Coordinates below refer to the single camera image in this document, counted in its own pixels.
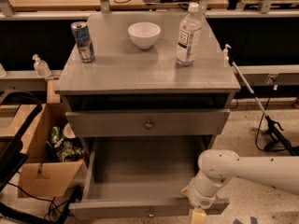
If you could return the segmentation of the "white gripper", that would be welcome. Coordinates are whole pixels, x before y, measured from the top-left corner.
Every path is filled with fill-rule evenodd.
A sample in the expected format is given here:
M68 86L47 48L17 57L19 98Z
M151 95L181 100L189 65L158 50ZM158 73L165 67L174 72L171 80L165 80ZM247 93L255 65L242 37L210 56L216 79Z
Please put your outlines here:
M193 178L189 185L181 190L181 195L187 195L193 207L189 210L190 224L204 224L206 212L216 200L216 193L219 190L218 181L215 179Z

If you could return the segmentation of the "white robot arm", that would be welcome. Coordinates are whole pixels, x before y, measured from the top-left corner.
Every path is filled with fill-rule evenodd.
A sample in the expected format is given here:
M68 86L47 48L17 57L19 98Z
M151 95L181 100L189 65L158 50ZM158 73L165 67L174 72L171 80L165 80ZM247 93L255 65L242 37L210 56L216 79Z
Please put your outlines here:
M240 157L232 150L209 149L198 158L198 173L180 194L188 198L190 224L204 224L212 209L226 208L217 193L232 178L299 195L298 157Z

